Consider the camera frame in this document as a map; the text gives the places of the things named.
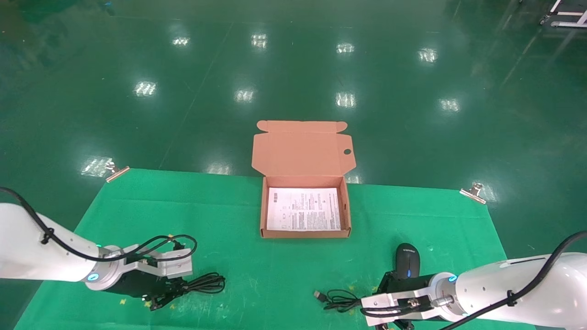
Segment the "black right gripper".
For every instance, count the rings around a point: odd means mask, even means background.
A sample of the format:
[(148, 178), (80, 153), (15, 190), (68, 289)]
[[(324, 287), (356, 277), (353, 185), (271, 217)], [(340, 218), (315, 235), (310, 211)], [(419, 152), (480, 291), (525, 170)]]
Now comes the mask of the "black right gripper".
[[(433, 282), (438, 274), (401, 278), (396, 271), (388, 271), (380, 280), (373, 295), (391, 294), (394, 298), (420, 298), (432, 294)], [(399, 330), (414, 330), (411, 321), (395, 321)], [(388, 323), (377, 324), (376, 330), (390, 330)]]

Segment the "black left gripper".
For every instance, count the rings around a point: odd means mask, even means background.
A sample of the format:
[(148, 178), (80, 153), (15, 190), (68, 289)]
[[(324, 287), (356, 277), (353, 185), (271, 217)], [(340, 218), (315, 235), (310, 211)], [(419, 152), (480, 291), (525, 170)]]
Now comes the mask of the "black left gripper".
[(132, 298), (143, 298), (145, 307), (155, 311), (171, 303), (177, 295), (188, 294), (189, 283), (182, 277), (170, 279), (166, 276), (132, 270), (124, 273), (109, 288), (109, 292)]

